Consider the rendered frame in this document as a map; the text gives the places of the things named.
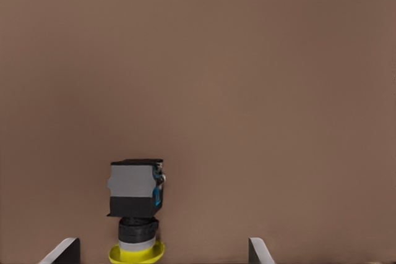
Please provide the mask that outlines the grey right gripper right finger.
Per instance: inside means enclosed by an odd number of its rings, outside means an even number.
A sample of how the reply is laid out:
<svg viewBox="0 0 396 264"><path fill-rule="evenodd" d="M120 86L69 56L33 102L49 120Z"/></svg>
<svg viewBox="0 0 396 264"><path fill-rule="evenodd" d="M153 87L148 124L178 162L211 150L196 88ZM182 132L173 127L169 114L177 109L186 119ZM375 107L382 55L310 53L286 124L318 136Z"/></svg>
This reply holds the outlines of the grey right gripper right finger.
<svg viewBox="0 0 396 264"><path fill-rule="evenodd" d="M275 264L265 242L259 237L249 238L248 247L249 264Z"/></svg>

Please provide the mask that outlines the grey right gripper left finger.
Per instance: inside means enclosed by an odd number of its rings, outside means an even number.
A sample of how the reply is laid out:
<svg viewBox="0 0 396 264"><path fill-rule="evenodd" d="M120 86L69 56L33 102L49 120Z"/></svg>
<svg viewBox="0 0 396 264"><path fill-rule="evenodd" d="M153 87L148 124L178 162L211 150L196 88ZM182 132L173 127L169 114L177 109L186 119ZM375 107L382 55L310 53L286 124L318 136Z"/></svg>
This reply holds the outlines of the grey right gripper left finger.
<svg viewBox="0 0 396 264"><path fill-rule="evenodd" d="M80 239L64 239L38 264L80 264Z"/></svg>

